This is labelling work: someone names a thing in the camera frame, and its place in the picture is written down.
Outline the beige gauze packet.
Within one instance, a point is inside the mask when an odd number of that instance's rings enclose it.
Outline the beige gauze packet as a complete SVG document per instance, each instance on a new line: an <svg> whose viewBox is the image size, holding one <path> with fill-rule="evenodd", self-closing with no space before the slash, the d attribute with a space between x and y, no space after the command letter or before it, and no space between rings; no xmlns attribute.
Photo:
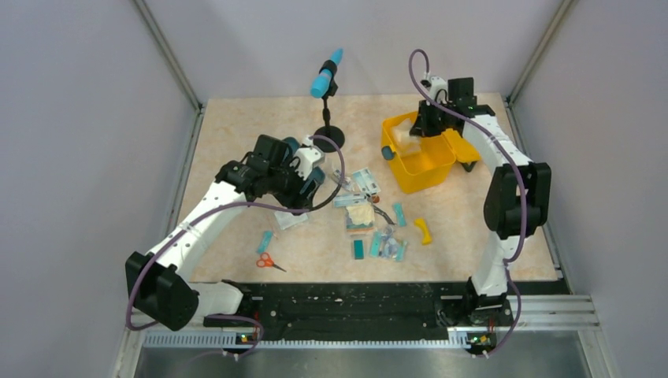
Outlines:
<svg viewBox="0 0 668 378"><path fill-rule="evenodd" d="M410 118L406 118L391 129L396 153L402 158L421 152L421 138L410 134L413 125L414 122Z"/></svg>

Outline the clear packet white pads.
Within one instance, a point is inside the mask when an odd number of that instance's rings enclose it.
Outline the clear packet white pads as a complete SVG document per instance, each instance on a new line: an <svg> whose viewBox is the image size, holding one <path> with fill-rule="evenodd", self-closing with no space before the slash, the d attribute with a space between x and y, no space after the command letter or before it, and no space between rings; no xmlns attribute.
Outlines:
<svg viewBox="0 0 668 378"><path fill-rule="evenodd" d="M303 224L309 220L306 213L294 214L289 212L275 211L277 225L281 231L294 227L298 224Z"/></svg>

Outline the clear packet small items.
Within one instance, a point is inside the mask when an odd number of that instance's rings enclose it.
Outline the clear packet small items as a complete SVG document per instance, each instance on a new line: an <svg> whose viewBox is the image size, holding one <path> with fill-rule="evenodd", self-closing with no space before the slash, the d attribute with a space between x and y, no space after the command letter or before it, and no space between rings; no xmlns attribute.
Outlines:
<svg viewBox="0 0 668 378"><path fill-rule="evenodd" d="M343 175L340 169L333 169L330 177L337 185L341 186L342 190L347 192L357 191L356 183L349 176Z"/></svg>

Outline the white teal label packet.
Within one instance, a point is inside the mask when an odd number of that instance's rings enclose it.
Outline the white teal label packet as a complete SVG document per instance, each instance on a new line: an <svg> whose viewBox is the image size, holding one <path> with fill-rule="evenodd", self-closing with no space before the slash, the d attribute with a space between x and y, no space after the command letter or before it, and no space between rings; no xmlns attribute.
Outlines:
<svg viewBox="0 0 668 378"><path fill-rule="evenodd" d="M359 206L366 202L368 202L368 198L363 193L346 193L343 195L337 195L332 200L332 204L335 208Z"/></svg>

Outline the white printed packet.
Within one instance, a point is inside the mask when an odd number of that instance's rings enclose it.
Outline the white printed packet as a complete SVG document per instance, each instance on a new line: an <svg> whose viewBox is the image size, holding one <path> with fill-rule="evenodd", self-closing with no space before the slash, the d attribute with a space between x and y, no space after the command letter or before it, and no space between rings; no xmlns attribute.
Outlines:
<svg viewBox="0 0 668 378"><path fill-rule="evenodd" d="M351 174L362 193L373 196L380 193L380 186L369 168L359 169Z"/></svg>

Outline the beige bandage packet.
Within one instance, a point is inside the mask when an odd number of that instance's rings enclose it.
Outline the beige bandage packet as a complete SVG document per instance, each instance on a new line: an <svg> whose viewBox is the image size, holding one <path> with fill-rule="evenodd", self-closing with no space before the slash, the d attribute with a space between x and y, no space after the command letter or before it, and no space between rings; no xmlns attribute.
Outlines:
<svg viewBox="0 0 668 378"><path fill-rule="evenodd" d="M367 232L374 228L375 213L370 204L345 207L345 228L347 232Z"/></svg>

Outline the cluster of teal sachets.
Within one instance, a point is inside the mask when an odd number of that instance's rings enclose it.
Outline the cluster of teal sachets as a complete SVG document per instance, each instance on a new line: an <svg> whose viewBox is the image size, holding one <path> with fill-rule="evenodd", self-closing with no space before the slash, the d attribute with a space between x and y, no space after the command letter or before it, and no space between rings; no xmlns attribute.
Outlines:
<svg viewBox="0 0 668 378"><path fill-rule="evenodd" d="M369 256L401 262L405 259L407 247L408 240L398 237L395 229L387 226L373 233Z"/></svg>

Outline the black handled bandage shears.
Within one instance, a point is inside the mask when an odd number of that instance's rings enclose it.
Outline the black handled bandage shears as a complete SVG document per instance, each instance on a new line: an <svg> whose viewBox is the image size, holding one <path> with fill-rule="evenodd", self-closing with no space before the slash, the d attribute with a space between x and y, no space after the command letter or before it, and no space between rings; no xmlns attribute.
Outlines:
<svg viewBox="0 0 668 378"><path fill-rule="evenodd" d="M395 225L395 222L390 218L390 216L376 204L372 203L372 208L374 213L382 217L388 225Z"/></svg>

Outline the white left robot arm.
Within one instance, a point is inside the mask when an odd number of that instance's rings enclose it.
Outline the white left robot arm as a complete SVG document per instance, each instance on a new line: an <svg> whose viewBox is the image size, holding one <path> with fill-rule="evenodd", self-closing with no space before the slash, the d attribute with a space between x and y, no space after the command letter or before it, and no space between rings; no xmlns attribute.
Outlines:
<svg viewBox="0 0 668 378"><path fill-rule="evenodd" d="M314 196L325 179L320 167L325 154L315 139L260 135L241 160L221 166L200 202L161 242L128 257L128 329L141 330L132 323L135 309L152 324L172 331L184 328L199 307L199 293L188 278L225 227L245 209L259 207L262 196L278 201L276 211L299 215L314 209Z"/></svg>

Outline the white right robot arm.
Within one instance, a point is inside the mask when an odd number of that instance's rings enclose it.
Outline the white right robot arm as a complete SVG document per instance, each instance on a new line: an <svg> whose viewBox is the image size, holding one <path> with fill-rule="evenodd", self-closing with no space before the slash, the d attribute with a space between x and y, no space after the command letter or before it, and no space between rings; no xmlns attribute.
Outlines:
<svg viewBox="0 0 668 378"><path fill-rule="evenodd" d="M506 300L510 265L527 238L547 220L551 168L517 148L493 109L478 103L473 78L445 80L426 73L417 85L424 99L411 135L456 132L478 152L492 176L483 206L490 236L462 300L464 318L483 324Z"/></svg>

